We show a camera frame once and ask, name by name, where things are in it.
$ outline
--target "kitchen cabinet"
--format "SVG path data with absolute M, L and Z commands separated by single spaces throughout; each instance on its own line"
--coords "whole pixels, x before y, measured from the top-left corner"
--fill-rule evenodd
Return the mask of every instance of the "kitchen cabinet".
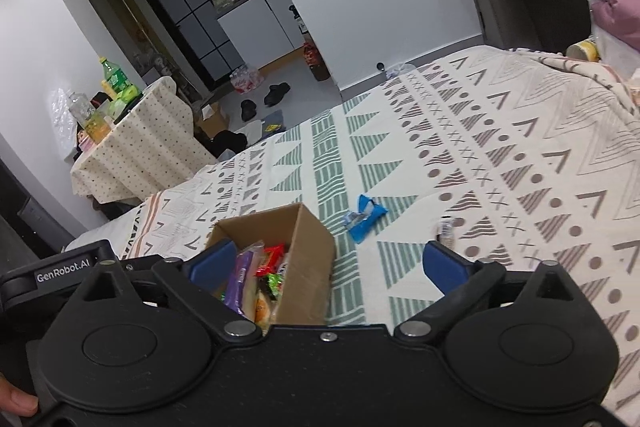
M 276 15 L 265 0 L 249 0 L 218 19 L 240 56 L 255 68 L 293 51 Z
M 287 34 L 294 49 L 301 48 L 305 43 L 305 38 L 300 33 L 298 23 L 289 11 L 289 6 L 293 4 L 291 0 L 266 0 L 274 15 L 280 22 L 282 29 Z

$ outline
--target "pink pillow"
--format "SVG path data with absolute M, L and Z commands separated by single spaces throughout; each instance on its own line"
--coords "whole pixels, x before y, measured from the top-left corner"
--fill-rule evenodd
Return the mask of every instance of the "pink pillow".
M 640 51 L 640 0 L 597 0 L 591 9 L 600 28 Z

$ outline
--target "purple snack package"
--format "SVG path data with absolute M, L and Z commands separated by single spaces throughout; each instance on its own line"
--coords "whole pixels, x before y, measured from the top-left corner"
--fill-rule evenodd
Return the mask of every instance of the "purple snack package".
M 225 290 L 225 305 L 231 308 L 236 313 L 246 318 L 246 315 L 242 313 L 242 293 L 244 290 L 244 283 L 251 266 L 251 261 L 254 259 L 254 251 L 247 249 L 240 253 L 236 257 L 236 266 L 229 275 L 229 280 L 226 283 Z

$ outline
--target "screw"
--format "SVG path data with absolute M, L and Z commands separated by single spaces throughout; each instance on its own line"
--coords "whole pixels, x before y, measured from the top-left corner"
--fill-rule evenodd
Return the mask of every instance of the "screw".
M 332 331 L 325 331 L 324 333 L 320 333 L 320 340 L 323 342 L 335 342 L 338 340 L 338 335 Z
M 407 321 L 400 324 L 400 332 L 407 337 L 424 337 L 431 333 L 431 326 L 422 321 Z
M 225 333 L 232 337 L 246 337 L 255 331 L 255 324 L 249 321 L 233 321 L 225 326 Z

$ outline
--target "bedsheet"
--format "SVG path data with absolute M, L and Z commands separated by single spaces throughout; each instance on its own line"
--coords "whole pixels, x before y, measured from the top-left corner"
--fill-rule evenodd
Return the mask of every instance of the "bedsheet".
M 449 214 L 468 259 L 557 259 L 570 272 L 620 347 L 605 404 L 638 425 L 640 121 L 624 96 L 531 57 L 464 50 L 204 168 L 70 247 L 107 237 L 123 258 L 187 259 L 217 220 L 303 201 L 336 238 L 329 324 L 392 328 L 441 296 L 421 253 Z M 355 245 L 341 219 L 361 193 L 389 213 Z

